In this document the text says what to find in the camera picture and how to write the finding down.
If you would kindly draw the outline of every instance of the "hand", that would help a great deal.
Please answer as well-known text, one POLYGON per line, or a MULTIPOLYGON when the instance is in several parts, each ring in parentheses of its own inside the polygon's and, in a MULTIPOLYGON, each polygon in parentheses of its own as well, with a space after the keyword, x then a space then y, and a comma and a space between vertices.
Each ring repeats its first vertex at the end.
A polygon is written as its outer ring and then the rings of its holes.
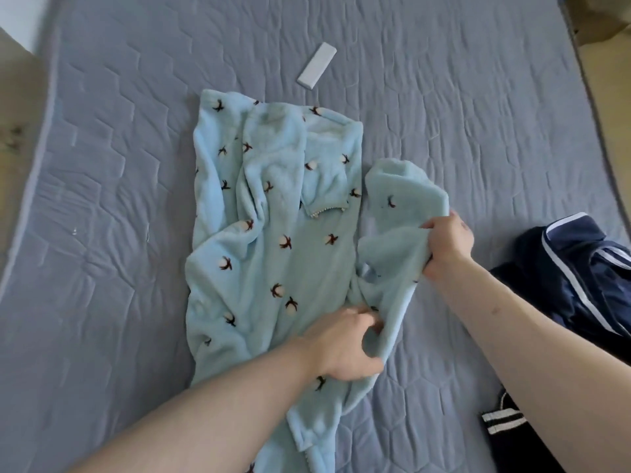
POLYGON ((433 217, 421 226, 431 229, 429 248, 432 253, 423 274, 436 279, 440 270, 453 260, 470 260, 473 248, 473 233, 457 212, 449 211, 446 217, 433 217))
POLYGON ((383 323, 366 306, 343 307, 316 320, 303 339, 312 347, 317 374, 351 381, 381 373, 383 360, 368 357, 362 349, 370 327, 379 330, 383 323))

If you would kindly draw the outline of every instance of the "forearm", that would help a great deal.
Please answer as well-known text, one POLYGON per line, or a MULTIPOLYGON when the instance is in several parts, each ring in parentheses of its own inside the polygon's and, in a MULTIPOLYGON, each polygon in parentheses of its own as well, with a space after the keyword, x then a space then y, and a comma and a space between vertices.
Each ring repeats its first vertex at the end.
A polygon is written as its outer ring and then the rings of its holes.
POLYGON ((190 389, 72 473, 243 473, 318 375, 296 339, 190 389))
POLYGON ((552 322, 470 259, 436 271, 436 288, 565 470, 626 469, 631 368, 552 322))

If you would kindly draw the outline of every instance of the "clothing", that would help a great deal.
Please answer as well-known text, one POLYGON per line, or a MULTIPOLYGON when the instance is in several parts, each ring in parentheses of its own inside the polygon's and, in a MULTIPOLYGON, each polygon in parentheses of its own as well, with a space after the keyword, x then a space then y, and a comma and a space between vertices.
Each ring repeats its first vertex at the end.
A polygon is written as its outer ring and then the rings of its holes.
MULTIPOLYGON (((205 91, 194 141, 198 216, 185 274, 193 383, 300 334, 320 315, 365 303, 385 326, 364 348, 385 360, 422 267, 446 193, 406 161, 365 177, 379 234, 355 230, 362 200, 363 125, 318 107, 205 91)), ((258 454, 256 473, 333 473, 341 415, 372 388, 319 377, 258 454)))
MULTIPOLYGON (((606 240, 587 214, 526 231, 514 260, 491 273, 556 323, 631 365, 631 254, 606 240)), ((499 409, 481 418, 500 473, 563 471, 506 392, 499 409)))

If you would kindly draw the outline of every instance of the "bed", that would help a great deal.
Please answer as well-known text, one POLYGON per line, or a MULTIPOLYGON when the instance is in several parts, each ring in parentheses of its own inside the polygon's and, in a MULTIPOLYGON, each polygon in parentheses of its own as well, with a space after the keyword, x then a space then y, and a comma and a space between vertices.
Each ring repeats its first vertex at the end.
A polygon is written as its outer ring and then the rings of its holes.
MULTIPOLYGON (((557 0, 59 0, 49 101, 0 294, 0 470, 56 473, 185 389, 204 88, 325 106, 363 160, 444 188, 493 267, 577 211, 628 245, 557 0), (313 91, 317 46, 338 49, 313 91)), ((360 220, 360 235, 373 226, 360 220)), ((500 383, 420 282, 386 372, 338 429, 345 473, 491 473, 500 383)))

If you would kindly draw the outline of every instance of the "person's right arm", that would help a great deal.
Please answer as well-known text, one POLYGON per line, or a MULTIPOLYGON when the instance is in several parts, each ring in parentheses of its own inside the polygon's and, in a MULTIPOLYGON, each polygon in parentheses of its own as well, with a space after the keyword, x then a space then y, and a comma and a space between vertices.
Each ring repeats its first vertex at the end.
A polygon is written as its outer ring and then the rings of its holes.
POLYGON ((435 217, 423 273, 568 473, 631 470, 631 367, 559 326, 471 258, 460 217, 435 217))

